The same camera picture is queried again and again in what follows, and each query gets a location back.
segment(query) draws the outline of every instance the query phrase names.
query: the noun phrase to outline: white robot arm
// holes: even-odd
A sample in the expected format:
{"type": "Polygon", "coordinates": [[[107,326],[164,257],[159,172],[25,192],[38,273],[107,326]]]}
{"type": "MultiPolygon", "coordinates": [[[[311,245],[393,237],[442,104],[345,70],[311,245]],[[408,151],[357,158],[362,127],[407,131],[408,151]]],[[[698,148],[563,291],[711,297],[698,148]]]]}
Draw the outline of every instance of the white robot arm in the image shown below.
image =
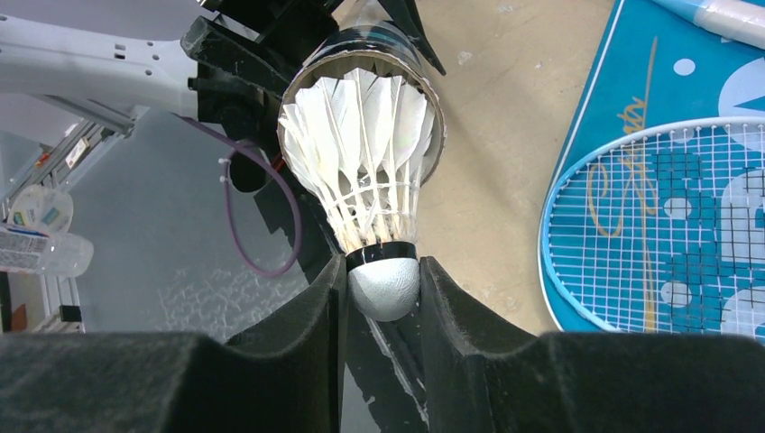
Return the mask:
{"type": "Polygon", "coordinates": [[[144,41],[0,14],[0,92],[86,98],[198,117],[198,64],[179,41],[144,41]]]}

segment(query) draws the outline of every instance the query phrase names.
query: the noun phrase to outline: badminton shuttlecock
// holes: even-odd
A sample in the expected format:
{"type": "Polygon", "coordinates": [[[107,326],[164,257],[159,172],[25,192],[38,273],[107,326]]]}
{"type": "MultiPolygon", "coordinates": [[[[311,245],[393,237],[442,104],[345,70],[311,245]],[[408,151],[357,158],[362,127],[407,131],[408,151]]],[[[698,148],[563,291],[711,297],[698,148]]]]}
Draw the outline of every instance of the badminton shuttlecock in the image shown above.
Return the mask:
{"type": "Polygon", "coordinates": [[[434,118],[403,77],[364,69],[320,78],[281,110],[284,158],[324,206],[351,296],[375,320],[403,317],[419,296],[415,214],[434,118]]]}

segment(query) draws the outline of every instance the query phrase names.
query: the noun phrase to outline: badminton racket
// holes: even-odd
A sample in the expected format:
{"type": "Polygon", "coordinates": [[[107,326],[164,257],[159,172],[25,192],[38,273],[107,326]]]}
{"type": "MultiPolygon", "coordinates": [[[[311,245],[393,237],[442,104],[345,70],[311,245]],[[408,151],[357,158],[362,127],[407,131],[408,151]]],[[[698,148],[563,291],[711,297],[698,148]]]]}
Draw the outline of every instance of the badminton racket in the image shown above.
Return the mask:
{"type": "Polygon", "coordinates": [[[652,127],[564,172],[541,230],[561,296],[605,330],[765,342],[764,125],[652,127]]]}

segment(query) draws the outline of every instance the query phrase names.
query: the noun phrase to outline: beige floor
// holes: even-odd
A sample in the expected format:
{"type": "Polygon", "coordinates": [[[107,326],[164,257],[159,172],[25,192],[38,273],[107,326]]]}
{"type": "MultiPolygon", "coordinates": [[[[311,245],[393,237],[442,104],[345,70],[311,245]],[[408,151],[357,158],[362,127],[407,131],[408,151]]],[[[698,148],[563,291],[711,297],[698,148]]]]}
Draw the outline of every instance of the beige floor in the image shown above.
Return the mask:
{"type": "Polygon", "coordinates": [[[539,215],[613,0],[419,0],[448,75],[443,159],[422,190],[421,255],[538,334],[539,215]]]}

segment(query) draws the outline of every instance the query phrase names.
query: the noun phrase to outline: shuttlecock cork base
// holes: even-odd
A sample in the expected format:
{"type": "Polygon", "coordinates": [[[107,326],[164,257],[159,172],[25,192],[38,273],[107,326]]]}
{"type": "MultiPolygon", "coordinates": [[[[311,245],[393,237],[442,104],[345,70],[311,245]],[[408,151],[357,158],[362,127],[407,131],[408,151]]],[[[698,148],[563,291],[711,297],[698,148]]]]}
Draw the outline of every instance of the shuttlecock cork base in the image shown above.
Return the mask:
{"type": "Polygon", "coordinates": [[[419,297],[419,262],[414,244],[365,246],[346,257],[348,289],[368,318],[390,322],[406,316],[419,297]]]}

